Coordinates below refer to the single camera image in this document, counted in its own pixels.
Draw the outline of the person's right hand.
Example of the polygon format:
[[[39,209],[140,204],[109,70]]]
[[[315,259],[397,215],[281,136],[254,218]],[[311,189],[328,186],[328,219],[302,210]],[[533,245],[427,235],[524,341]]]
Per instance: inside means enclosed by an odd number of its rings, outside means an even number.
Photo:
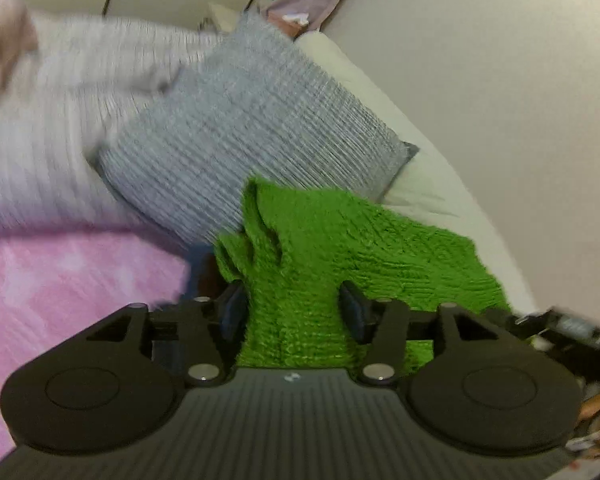
[[[566,448],[581,458],[600,458],[600,393],[582,404],[576,429]]]

